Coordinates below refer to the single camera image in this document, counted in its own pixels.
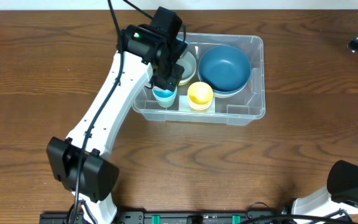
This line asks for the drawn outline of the white small bowl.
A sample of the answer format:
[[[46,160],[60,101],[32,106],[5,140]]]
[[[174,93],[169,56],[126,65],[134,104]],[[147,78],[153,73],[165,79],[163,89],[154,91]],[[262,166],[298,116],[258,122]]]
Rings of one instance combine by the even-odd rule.
[[[181,80],[187,79],[189,77],[191,77],[191,79],[194,77],[196,73],[196,69],[195,68],[185,68]]]

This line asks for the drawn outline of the light blue cup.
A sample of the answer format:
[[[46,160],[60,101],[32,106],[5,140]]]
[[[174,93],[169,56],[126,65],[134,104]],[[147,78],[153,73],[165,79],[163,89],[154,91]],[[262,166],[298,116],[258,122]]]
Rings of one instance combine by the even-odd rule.
[[[176,97],[177,89],[175,89],[174,91],[153,89],[152,93],[156,100],[170,101]]]

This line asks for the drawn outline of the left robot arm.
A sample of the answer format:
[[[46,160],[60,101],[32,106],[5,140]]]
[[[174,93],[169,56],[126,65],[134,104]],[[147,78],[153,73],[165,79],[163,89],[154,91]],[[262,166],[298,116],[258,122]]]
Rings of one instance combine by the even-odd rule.
[[[183,22],[159,7],[150,24],[117,29],[117,52],[90,108],[65,139],[51,138],[46,152],[53,176],[71,191],[74,203],[65,223],[77,220],[78,207],[88,223],[112,223],[117,208],[112,189],[119,169],[109,162],[117,133],[145,88],[175,91],[184,68],[177,60],[188,46],[177,37]]]

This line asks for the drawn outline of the pink cup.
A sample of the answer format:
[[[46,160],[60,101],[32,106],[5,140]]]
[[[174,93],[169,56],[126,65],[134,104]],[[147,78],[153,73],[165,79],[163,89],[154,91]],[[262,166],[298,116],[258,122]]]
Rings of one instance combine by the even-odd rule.
[[[194,103],[192,101],[188,101],[188,104],[189,104],[189,107],[193,107],[193,108],[203,108],[203,107],[209,107],[212,105],[212,101],[206,103],[206,104],[203,104],[203,105],[200,105],[200,104],[197,104],[197,103]]]

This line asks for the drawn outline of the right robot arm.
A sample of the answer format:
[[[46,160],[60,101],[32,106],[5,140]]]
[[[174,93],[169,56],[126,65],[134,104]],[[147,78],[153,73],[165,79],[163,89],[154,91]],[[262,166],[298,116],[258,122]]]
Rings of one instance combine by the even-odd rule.
[[[294,200],[292,215],[333,217],[343,210],[358,214],[358,166],[337,161],[331,168],[326,186],[304,198]]]

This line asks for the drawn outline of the dark blue bowl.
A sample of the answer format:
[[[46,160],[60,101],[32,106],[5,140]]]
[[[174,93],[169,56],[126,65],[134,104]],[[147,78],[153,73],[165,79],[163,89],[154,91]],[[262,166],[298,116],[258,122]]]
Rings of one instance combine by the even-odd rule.
[[[251,63],[240,49],[220,45],[207,50],[199,61],[198,74],[251,75]]]
[[[199,74],[200,81],[207,83],[213,90],[217,91],[234,91],[244,84],[248,84],[250,75],[225,75],[222,73],[217,74]]]

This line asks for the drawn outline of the light grey small bowl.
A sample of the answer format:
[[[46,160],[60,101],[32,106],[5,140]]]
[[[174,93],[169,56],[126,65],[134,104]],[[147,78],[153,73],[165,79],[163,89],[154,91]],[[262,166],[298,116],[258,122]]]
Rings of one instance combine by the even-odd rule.
[[[189,80],[196,72],[196,59],[191,52],[187,52],[182,58],[178,59],[177,65],[184,68],[181,81]]]

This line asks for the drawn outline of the yellow small bowl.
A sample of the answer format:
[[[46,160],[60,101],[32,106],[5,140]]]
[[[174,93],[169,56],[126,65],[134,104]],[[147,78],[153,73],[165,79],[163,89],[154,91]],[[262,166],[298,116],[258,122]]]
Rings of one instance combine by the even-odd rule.
[[[191,77],[181,80],[178,85],[179,86],[186,85],[190,80],[191,80]]]

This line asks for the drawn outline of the clear plastic storage container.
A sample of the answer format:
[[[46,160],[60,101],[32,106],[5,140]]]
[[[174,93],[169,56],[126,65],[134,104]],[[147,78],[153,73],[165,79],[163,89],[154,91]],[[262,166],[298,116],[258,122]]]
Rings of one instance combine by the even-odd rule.
[[[132,108],[149,121],[187,121],[204,123],[223,123],[245,126],[260,119],[266,111],[264,85],[264,43],[256,35],[227,35],[179,33],[178,38],[188,42],[187,51],[196,59],[196,73],[186,84],[178,86],[174,104],[162,108],[156,102],[152,90],[144,88],[135,99]],[[246,87],[229,98],[213,97],[211,109],[206,112],[191,111],[188,104],[188,88],[198,78],[199,61],[203,54],[216,46],[229,45],[243,51],[251,63],[250,80]]]

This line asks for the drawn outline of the yellow cup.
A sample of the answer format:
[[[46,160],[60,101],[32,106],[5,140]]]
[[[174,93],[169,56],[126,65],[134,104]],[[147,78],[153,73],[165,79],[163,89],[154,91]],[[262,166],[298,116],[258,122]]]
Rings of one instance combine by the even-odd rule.
[[[211,109],[211,106],[209,107],[203,107],[203,108],[193,108],[193,107],[190,107],[190,110],[191,111],[196,111],[196,112],[206,112],[208,113],[208,111]]]
[[[213,89],[205,82],[195,82],[188,88],[188,99],[196,105],[207,105],[213,100]]]

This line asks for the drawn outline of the beige large bowl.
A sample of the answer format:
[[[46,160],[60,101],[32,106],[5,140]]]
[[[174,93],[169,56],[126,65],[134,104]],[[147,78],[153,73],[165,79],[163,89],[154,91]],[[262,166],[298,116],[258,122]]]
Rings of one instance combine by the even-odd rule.
[[[241,86],[240,88],[234,90],[234,91],[217,91],[217,90],[213,90],[214,96],[216,98],[229,98],[232,97],[234,95],[236,95],[237,93],[241,92],[247,84],[244,84],[243,86]]]

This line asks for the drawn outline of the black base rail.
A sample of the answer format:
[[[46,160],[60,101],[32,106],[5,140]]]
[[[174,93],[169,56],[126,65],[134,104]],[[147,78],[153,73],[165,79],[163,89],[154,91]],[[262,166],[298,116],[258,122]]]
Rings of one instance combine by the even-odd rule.
[[[274,215],[271,211],[251,210],[244,213],[147,213],[121,212],[112,223],[117,224],[213,224],[213,223],[240,223],[248,218],[258,218]],[[39,218],[40,224],[63,224],[67,222],[66,213],[43,213]],[[93,223],[86,220],[83,212],[78,212],[74,223]]]

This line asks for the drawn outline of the green cup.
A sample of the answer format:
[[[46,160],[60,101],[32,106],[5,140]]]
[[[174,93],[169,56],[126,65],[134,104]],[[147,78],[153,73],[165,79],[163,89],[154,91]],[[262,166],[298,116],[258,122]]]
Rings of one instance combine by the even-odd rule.
[[[156,98],[156,102],[162,108],[169,108],[175,102],[175,97],[173,98]]]

